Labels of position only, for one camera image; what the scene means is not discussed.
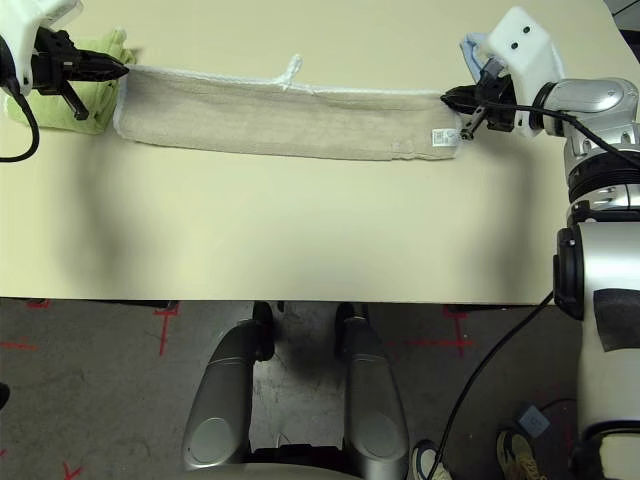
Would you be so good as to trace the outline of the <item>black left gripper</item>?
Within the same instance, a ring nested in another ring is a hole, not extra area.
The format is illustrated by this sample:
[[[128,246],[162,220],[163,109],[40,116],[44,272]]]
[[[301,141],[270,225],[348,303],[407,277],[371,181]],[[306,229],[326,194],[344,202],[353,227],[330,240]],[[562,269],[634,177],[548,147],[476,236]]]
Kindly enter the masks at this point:
[[[34,49],[31,57],[33,87],[41,95],[62,97],[79,121],[88,118],[88,110],[71,86],[71,80],[112,81],[129,72],[111,55],[76,48],[64,30],[38,28]]]

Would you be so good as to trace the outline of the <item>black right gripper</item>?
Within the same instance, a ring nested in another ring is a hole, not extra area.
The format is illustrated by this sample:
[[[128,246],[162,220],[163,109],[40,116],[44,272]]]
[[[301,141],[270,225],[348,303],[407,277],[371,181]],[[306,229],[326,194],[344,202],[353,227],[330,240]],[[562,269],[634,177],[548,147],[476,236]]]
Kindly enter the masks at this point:
[[[480,71],[475,85],[457,86],[447,90],[441,101],[454,111],[472,111],[471,119],[462,128],[463,138],[473,138],[483,122],[489,130],[511,132],[514,128],[515,102],[513,82],[502,74],[505,66],[490,58]]]

